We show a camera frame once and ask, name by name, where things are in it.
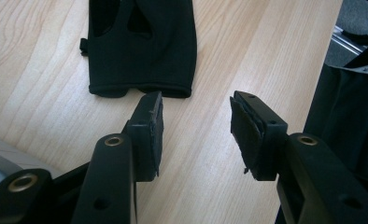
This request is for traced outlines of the aluminium floor rail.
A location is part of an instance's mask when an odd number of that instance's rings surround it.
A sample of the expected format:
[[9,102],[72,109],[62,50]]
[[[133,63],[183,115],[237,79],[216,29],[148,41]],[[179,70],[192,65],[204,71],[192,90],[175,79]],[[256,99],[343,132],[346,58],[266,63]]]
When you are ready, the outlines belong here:
[[367,49],[367,46],[358,44],[344,35],[344,30],[339,26],[333,28],[332,41],[355,55],[360,55]]

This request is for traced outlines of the black curtain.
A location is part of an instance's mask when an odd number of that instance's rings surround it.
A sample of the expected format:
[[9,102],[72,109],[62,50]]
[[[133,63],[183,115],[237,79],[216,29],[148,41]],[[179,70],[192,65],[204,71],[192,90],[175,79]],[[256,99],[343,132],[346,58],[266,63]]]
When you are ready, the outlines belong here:
[[324,64],[304,131],[322,139],[368,190],[368,48]]

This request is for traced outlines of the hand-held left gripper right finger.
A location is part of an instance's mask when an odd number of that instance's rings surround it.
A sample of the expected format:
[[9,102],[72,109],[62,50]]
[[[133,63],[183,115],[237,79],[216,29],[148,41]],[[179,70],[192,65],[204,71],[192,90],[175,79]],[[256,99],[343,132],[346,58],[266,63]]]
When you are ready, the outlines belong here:
[[274,181],[277,152],[287,138],[288,124],[257,96],[235,91],[230,98],[231,134],[246,166],[258,181]]

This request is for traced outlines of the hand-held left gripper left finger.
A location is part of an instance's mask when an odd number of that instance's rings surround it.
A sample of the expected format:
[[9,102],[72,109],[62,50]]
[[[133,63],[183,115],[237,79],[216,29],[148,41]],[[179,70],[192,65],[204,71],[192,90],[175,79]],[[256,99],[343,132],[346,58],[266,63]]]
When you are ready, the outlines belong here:
[[145,94],[123,132],[134,151],[134,179],[150,182],[159,175],[163,153],[163,97],[160,91]]

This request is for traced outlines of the grey metal tray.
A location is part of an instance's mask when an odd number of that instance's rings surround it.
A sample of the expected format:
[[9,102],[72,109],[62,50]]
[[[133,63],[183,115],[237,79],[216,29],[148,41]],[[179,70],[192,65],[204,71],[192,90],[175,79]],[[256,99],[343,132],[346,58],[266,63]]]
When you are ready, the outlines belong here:
[[0,140],[0,182],[20,170],[35,168],[48,170],[52,177],[62,174],[58,169]]

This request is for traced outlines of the black glove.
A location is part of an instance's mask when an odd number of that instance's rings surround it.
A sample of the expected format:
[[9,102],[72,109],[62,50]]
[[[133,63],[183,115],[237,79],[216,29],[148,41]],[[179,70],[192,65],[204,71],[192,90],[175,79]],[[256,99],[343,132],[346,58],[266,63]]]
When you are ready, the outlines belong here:
[[187,98],[197,59],[192,0],[89,0],[80,50],[92,94],[119,98],[138,89]]

